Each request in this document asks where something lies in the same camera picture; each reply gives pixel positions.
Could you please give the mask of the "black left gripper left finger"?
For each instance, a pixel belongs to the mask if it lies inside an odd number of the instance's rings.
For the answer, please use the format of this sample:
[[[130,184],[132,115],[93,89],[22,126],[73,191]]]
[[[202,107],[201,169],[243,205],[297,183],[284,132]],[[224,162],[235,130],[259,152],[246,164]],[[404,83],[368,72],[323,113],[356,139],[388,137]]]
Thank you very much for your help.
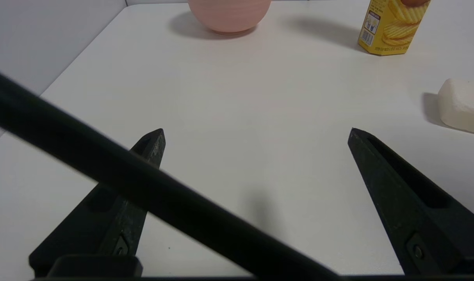
[[[97,184],[30,254],[35,277],[140,277],[147,212]]]

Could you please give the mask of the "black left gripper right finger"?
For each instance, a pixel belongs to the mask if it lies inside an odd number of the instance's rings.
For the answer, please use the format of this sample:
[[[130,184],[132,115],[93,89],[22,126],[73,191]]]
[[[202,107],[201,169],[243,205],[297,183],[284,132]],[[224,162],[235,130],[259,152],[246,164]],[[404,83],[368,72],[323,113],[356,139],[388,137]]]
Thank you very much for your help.
[[[474,276],[474,213],[374,135],[348,146],[404,273]]]

